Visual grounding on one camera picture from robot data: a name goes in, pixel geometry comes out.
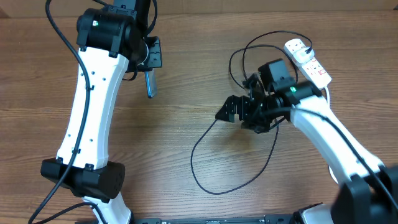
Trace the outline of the blue Galaxy smartphone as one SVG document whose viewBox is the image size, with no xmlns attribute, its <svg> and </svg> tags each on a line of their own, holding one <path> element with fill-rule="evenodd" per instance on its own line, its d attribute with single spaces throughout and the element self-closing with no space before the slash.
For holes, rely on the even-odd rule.
<svg viewBox="0 0 398 224">
<path fill-rule="evenodd" d="M 148 98 L 153 98 L 157 94 L 157 84 L 155 78 L 155 70 L 145 72 L 147 96 Z"/>
</svg>

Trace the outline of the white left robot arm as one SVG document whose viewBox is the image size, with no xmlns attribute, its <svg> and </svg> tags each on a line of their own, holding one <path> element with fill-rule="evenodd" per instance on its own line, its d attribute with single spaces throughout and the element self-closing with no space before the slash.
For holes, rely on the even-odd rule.
<svg viewBox="0 0 398 224">
<path fill-rule="evenodd" d="M 143 73 L 147 96 L 157 93 L 155 70 L 162 66 L 160 40 L 151 36 L 157 2 L 115 1 L 87 9 L 77 20 L 78 62 L 72 112 L 63 142 L 54 158 L 41 165 L 41 174 L 56 187 L 82 199 L 97 223 L 133 223 L 134 215 L 121 195 L 125 166 L 111 162 L 108 138 L 122 81 Z"/>
</svg>

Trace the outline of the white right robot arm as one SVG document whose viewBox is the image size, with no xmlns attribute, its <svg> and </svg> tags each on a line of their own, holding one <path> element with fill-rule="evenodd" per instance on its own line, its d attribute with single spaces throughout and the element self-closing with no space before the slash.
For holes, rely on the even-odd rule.
<svg viewBox="0 0 398 224">
<path fill-rule="evenodd" d="M 339 185 L 332 205 L 318 203 L 296 211 L 291 223 L 397 223 L 397 168 L 387 168 L 366 150 L 333 114 L 311 81 L 297 83 L 282 59 L 259 67 L 243 81 L 246 96 L 230 96 L 217 120 L 266 133 L 290 121 L 311 140 Z"/>
</svg>

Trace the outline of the white charger plug adapter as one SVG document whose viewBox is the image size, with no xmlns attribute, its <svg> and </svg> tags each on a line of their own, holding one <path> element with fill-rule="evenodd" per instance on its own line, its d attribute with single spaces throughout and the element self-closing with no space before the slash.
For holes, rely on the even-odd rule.
<svg viewBox="0 0 398 224">
<path fill-rule="evenodd" d="M 299 64 L 305 64 L 314 58 L 315 52 L 311 47 L 302 47 L 293 53 L 295 61 Z"/>
</svg>

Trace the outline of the white power strip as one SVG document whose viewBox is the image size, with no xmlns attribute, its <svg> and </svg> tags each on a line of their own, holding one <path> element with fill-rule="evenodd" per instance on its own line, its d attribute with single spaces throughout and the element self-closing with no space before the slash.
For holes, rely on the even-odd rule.
<svg viewBox="0 0 398 224">
<path fill-rule="evenodd" d="M 285 43 L 284 50 L 307 80 L 313 82 L 320 90 L 326 88 L 331 82 L 331 76 L 315 57 L 305 64 L 299 64 L 295 61 L 293 53 L 302 47 L 307 46 L 301 39 L 292 39 Z"/>
</svg>

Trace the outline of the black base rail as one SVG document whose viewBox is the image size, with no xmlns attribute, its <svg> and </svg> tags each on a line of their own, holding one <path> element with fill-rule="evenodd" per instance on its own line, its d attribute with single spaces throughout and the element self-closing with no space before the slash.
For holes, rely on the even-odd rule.
<svg viewBox="0 0 398 224">
<path fill-rule="evenodd" d="M 189 218 L 162 220 L 160 218 L 135 218 L 132 224 L 299 224 L 301 219 L 293 215 L 277 214 L 265 215 L 263 217 L 241 217 L 241 218 Z"/>
</svg>

